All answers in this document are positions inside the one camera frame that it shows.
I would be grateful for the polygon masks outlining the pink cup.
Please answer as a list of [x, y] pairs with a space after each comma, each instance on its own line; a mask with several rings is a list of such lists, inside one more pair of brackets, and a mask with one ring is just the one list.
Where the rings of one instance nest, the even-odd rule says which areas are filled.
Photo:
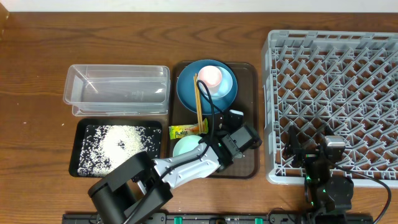
[[212, 65], [201, 68], [198, 73], [198, 79], [202, 80], [206, 84], [211, 94], [214, 94], [219, 90], [222, 78], [221, 70]]

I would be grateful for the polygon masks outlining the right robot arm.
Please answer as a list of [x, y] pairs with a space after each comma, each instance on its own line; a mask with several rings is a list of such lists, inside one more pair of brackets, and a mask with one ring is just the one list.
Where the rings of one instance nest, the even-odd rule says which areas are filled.
[[288, 135], [283, 155], [293, 157], [294, 167], [305, 169], [305, 199], [312, 205], [297, 218], [297, 223], [347, 223], [346, 211], [352, 208], [354, 183], [330, 172], [345, 150], [343, 137], [326, 128], [321, 143], [315, 149], [305, 149], [293, 126]]

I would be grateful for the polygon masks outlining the yellow green snack wrapper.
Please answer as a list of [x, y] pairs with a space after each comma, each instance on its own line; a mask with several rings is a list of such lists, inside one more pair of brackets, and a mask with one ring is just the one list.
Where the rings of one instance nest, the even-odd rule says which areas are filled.
[[186, 136], [206, 134], [208, 132], [208, 120], [205, 118], [202, 122], [202, 130], [199, 130], [199, 124], [184, 124], [169, 126], [170, 139], [181, 139]]

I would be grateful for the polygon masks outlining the mint green bowl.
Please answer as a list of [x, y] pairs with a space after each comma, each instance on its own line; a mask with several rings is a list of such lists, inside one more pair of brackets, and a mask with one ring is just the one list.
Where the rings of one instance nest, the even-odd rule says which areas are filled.
[[179, 156], [186, 152], [189, 152], [199, 145], [199, 141], [202, 139], [201, 136], [190, 135], [181, 138], [173, 149], [173, 156]]

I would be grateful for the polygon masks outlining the pile of white rice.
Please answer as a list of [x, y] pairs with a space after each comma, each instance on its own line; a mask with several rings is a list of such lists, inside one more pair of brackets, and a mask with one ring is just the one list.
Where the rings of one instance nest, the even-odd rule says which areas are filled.
[[140, 152], [160, 154], [162, 130], [150, 126], [89, 125], [78, 158], [77, 176], [104, 177]]

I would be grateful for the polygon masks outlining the wooden chopstick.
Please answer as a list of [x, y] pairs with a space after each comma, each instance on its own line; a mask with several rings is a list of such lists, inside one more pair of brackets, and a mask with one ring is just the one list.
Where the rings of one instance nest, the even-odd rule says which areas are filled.
[[201, 117], [201, 102], [200, 102], [200, 94], [198, 92], [198, 87], [197, 87], [197, 78], [198, 75], [195, 74], [193, 77], [193, 84], [194, 84], [194, 91], [195, 91], [195, 104], [196, 104], [196, 110], [197, 110], [197, 119], [198, 119], [198, 130], [199, 133], [201, 134], [202, 128], [203, 128], [203, 124], [202, 124], [202, 117]]
[[205, 133], [205, 126], [203, 122], [203, 116], [202, 116], [202, 111], [201, 111], [201, 98], [200, 98], [200, 92], [197, 86], [197, 80], [198, 80], [198, 74], [196, 73], [193, 81], [195, 84], [195, 103], [197, 107], [197, 118], [198, 118], [198, 128], [199, 128], [199, 133]]

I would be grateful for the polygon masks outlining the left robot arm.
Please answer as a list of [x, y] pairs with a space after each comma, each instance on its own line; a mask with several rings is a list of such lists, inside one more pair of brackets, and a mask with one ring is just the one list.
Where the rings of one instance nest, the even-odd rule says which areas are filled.
[[234, 159], [262, 141], [246, 123], [227, 121], [226, 129], [211, 129], [186, 153], [151, 159], [140, 152], [95, 183], [89, 190], [103, 223], [144, 223], [187, 182], [222, 172]]

